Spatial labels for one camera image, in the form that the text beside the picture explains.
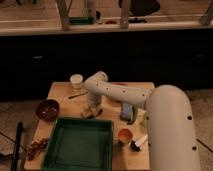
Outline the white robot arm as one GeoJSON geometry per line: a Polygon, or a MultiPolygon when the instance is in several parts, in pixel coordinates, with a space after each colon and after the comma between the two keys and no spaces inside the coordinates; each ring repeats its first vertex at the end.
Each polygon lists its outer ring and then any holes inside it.
{"type": "Polygon", "coordinates": [[[89,107],[105,95],[146,111],[151,171],[201,171],[191,103],[178,87],[116,85],[99,71],[84,81],[89,107]]]}

